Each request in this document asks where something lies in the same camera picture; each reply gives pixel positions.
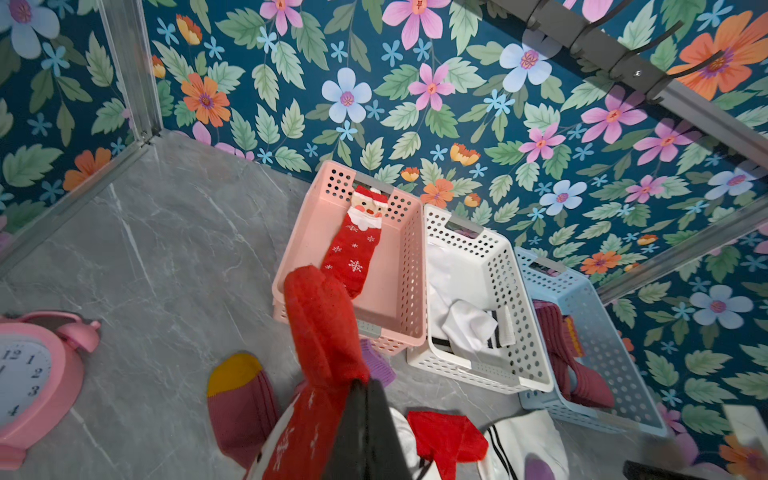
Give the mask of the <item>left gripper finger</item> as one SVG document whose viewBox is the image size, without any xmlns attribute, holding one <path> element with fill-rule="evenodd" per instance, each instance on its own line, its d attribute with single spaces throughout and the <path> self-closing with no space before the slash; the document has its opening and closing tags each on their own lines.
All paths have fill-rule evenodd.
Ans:
<svg viewBox="0 0 768 480">
<path fill-rule="evenodd" d="M 324 479 L 412 477 L 380 381 L 355 381 L 336 429 Z"/>
</svg>

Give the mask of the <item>red santa sock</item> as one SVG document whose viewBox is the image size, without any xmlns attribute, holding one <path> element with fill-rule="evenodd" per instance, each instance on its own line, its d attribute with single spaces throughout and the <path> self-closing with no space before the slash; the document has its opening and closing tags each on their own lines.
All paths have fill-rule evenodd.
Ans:
<svg viewBox="0 0 768 480">
<path fill-rule="evenodd" d="M 354 299 L 367 279 L 382 235 L 389 197 L 379 189 L 359 185 L 353 191 L 341 227 L 323 259 L 321 270 L 339 280 Z"/>
<path fill-rule="evenodd" d="M 315 266 L 284 281 L 297 358 L 305 377 L 277 421 L 248 479 L 320 479 L 331 456 L 353 383 L 370 379 L 346 287 Z"/>
</svg>

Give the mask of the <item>white sock black stripes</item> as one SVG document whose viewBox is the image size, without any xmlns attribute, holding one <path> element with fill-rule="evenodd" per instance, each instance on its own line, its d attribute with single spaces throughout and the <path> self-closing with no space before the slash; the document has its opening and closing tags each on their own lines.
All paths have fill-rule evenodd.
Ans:
<svg viewBox="0 0 768 480">
<path fill-rule="evenodd" d="M 501 349 L 515 345 L 515 322 L 510 307 L 504 305 L 497 310 L 488 311 L 488 314 L 496 321 L 495 330 L 487 341 L 488 347 Z"/>
</svg>

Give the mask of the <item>maroon sock yellow toe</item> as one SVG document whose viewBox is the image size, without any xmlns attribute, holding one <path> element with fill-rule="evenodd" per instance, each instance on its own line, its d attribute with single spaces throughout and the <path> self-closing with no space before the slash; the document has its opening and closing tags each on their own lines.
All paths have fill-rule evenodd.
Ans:
<svg viewBox="0 0 768 480">
<path fill-rule="evenodd" d="M 220 363 L 208 380 L 207 406 L 220 451 L 249 469 L 280 417 L 258 358 L 239 352 Z"/>
</svg>

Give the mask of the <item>maroon sock purple toe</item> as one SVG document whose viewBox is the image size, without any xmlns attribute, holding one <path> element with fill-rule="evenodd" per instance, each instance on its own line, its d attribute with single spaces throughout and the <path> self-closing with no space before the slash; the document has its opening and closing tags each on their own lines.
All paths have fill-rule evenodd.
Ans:
<svg viewBox="0 0 768 480">
<path fill-rule="evenodd" d="M 607 382 L 578 361 L 582 351 L 573 336 L 572 322 L 552 302 L 534 300 L 533 305 L 562 396 L 587 407 L 613 408 L 615 399 Z"/>
</svg>

